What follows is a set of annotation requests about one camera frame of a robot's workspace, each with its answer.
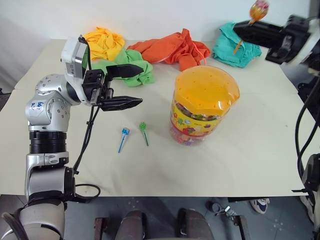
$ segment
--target green cloth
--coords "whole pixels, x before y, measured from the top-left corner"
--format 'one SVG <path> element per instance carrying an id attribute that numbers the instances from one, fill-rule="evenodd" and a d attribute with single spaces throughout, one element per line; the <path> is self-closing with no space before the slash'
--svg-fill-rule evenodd
<path id="1" fill-rule="evenodd" d="M 91 66 L 92 69 L 102 69 L 104 74 L 106 74 L 106 66 L 118 64 L 133 64 L 143 69 L 142 73 L 134 77 L 121 78 L 128 87 L 136 87 L 141 84 L 151 84 L 155 82 L 152 65 L 143 60 L 140 52 L 133 49 L 122 49 L 114 61 L 101 59 L 96 63 L 92 63 Z"/>
<path id="2" fill-rule="evenodd" d="M 220 27 L 221 36 L 213 48 L 213 58 L 233 67 L 245 68 L 262 52 L 260 46 L 244 41 L 234 54 L 237 44 L 241 41 L 241 38 L 234 32 L 234 25 L 235 23 L 229 22 Z"/>

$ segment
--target candy jar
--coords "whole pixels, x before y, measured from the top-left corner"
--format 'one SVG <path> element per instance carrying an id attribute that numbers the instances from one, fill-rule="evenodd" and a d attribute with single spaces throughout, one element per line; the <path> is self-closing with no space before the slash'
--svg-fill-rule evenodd
<path id="1" fill-rule="evenodd" d="M 195 66 L 175 80 L 170 133 L 180 144 L 194 145 L 212 133 L 240 97 L 236 81 L 213 66 Z"/>

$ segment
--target orange lid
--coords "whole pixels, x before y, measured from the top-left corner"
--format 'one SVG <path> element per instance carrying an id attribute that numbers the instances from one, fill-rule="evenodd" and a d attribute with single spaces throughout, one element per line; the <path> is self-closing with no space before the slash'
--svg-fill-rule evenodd
<path id="1" fill-rule="evenodd" d="M 175 81 L 175 100 L 193 114 L 223 116 L 240 97 L 237 82 L 214 66 L 195 66 Z"/>

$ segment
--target orange lollipop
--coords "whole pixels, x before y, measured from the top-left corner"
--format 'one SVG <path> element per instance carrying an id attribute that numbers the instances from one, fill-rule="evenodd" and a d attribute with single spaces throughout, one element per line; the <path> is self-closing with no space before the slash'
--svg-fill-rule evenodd
<path id="1" fill-rule="evenodd" d="M 269 4 L 267 1 L 264 0 L 257 0 L 252 7 L 250 8 L 250 17 L 251 20 L 249 21 L 249 25 L 254 24 L 256 21 L 261 20 L 265 15 L 267 15 L 269 10 Z M 237 46 L 235 47 L 233 54 L 236 54 L 240 45 L 243 43 L 243 40 L 241 40 Z"/>

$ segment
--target orange cloth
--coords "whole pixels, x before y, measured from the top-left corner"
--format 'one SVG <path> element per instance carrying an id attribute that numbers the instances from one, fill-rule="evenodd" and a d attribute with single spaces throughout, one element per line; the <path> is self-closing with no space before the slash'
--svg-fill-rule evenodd
<path id="1" fill-rule="evenodd" d="M 200 61 L 211 54 L 205 44 L 192 41 L 189 30 L 185 28 L 182 33 L 176 32 L 160 39 L 140 41 L 128 49 L 140 52 L 142 58 L 149 63 L 179 63 L 180 71 L 200 65 Z"/>

